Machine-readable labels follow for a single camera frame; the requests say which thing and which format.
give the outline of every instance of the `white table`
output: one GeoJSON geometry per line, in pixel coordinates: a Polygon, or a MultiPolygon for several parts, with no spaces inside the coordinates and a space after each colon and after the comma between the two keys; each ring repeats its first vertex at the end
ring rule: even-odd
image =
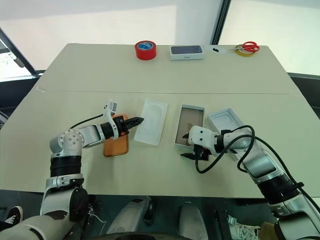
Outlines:
{"type": "MultiPolygon", "coordinates": [[[[82,173],[85,182],[83,186],[89,194],[262,197],[250,177],[238,171],[236,163],[229,156],[224,156],[206,174],[198,174],[194,162],[180,156],[180,153],[185,152],[185,149],[174,145],[179,111],[182,104],[189,104],[205,107],[206,113],[232,108],[245,124],[250,124],[255,128],[257,136],[274,147],[296,180],[305,183],[305,190],[312,197],[320,196],[320,189],[316,184],[320,169],[319,119],[268,48],[263,47],[261,55],[265,54],[268,58],[268,61],[263,60],[265,64],[268,65],[270,62],[269,65],[274,66],[270,69],[274,76],[269,79],[269,84],[265,83],[267,79],[259,72],[262,70],[261,67],[258,68],[259,61],[256,63],[250,60],[253,69],[259,70],[255,72],[255,79],[251,71],[234,72],[233,75],[240,77],[226,78],[225,81],[221,78],[215,78],[214,73],[211,73],[215,84],[211,82],[206,82],[206,84],[216,87],[213,89],[204,86],[202,91],[206,94],[203,94],[198,93],[197,90],[200,91],[198,85],[203,81],[201,74],[209,76],[207,72],[199,72],[199,78],[196,80],[197,85],[182,85],[180,91],[186,93],[174,93],[178,89],[175,88],[178,87],[177,82],[183,83],[180,78],[171,80],[173,82],[172,90],[168,85],[159,89],[156,87],[157,84],[153,86],[151,83],[144,82],[145,85],[143,85],[140,83],[139,77],[127,72],[126,79],[128,82],[130,79],[135,84],[113,85],[110,79],[113,79],[115,83],[123,80],[115,79],[116,75],[108,76],[108,72],[104,69],[101,72],[98,71],[92,62],[88,63],[84,60],[80,62],[78,71],[85,73],[86,76],[91,73],[92,76],[95,76],[91,78],[94,80],[84,81],[85,78],[74,78],[74,71],[69,71],[67,66],[60,72],[53,71],[54,69],[58,71],[57,66],[63,65],[59,63],[63,62],[62,56],[72,62],[70,65],[73,66],[73,60],[77,61],[77,54],[72,54],[69,51],[75,47],[79,48],[79,51],[75,51],[78,53],[81,52],[82,47],[89,49],[91,45],[68,45],[0,131],[1,189],[43,192],[45,179],[50,172],[49,141],[53,136],[81,120],[101,113],[107,99],[114,99],[118,102],[118,113],[126,113],[129,117],[134,117],[140,115],[145,98],[150,98],[168,103],[160,146],[133,141],[135,129],[132,129],[129,135],[129,152],[125,155],[104,157],[103,144],[84,149],[82,173]],[[244,88],[234,87],[241,86],[239,81],[245,79],[252,84],[260,83],[265,87],[261,88],[258,84],[253,87],[248,85],[246,91],[244,88]],[[130,92],[128,86],[132,88],[144,86],[144,89],[140,92],[134,90],[130,92]]],[[[102,50],[104,48],[123,49],[124,52],[129,49],[128,46],[113,48],[108,45],[92,45],[92,49],[97,47],[102,50]]],[[[161,53],[164,54],[166,50],[167,47],[160,47],[158,55],[161,56],[161,53]]],[[[213,61],[214,57],[209,54],[205,60],[202,60],[203,64],[206,61],[213,61]]],[[[237,66],[238,62],[242,63],[243,57],[228,54],[229,65],[237,66]]],[[[255,57],[263,59],[258,55],[246,59],[255,57]]],[[[107,58],[123,61],[122,58],[119,60],[119,57],[114,55],[109,55],[107,58]]],[[[161,68],[162,64],[166,66],[186,64],[186,71],[189,70],[192,63],[200,68],[200,61],[176,63],[164,57],[161,60],[157,62],[160,65],[157,67],[157,71],[153,63],[149,61],[141,63],[154,68],[156,71],[153,73],[155,79],[160,79],[159,75],[161,74],[166,75],[167,78],[170,76],[161,68]]],[[[132,58],[132,61],[134,65],[140,64],[138,59],[132,58]]],[[[225,63],[216,61],[216,67],[221,69],[226,66],[225,63]]],[[[225,71],[225,74],[230,76],[231,72],[225,71]]],[[[102,118],[92,121],[92,123],[102,122],[102,118]]],[[[204,168],[206,164],[208,163],[200,163],[200,167],[204,168]]]]}

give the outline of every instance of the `wall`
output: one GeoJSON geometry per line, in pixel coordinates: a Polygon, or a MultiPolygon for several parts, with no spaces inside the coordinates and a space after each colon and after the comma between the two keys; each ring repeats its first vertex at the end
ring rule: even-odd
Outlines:
{"type": "Polygon", "coordinates": [[[287,72],[320,75],[319,0],[232,0],[219,44],[268,45],[287,72]]]}
{"type": "Polygon", "coordinates": [[[67,43],[209,44],[221,2],[0,0],[0,26],[36,70],[45,70],[67,43]]]}

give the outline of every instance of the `scissors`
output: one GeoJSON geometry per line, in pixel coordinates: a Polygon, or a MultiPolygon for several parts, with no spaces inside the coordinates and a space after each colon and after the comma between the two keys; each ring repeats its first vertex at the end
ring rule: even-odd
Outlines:
{"type": "Polygon", "coordinates": [[[260,47],[254,41],[246,41],[242,45],[236,47],[234,50],[246,50],[248,52],[258,52],[260,47]]]}

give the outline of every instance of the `sneaker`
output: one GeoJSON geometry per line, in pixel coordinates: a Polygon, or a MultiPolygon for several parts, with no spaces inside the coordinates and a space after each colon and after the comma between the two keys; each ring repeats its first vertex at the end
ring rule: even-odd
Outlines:
{"type": "Polygon", "coordinates": [[[12,224],[12,226],[21,223],[24,219],[24,211],[20,206],[14,206],[10,209],[6,220],[4,221],[7,224],[12,224]]]}
{"type": "Polygon", "coordinates": [[[249,226],[236,223],[229,225],[233,240],[258,240],[259,226],[249,226]]]}

